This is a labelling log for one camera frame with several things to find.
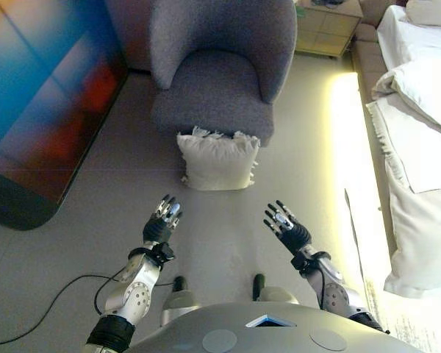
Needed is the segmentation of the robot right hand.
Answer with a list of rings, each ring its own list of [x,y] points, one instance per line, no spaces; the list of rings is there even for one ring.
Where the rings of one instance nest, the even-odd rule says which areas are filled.
[[[289,207],[281,201],[277,200],[276,205],[268,203],[265,214],[268,218],[263,220],[264,224],[292,255],[311,243],[307,228],[299,223]]]

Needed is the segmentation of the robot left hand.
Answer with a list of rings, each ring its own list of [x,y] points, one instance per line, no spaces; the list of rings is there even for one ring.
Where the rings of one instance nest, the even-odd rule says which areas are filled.
[[[181,206],[176,198],[165,195],[143,228],[143,242],[168,242],[181,217]]]

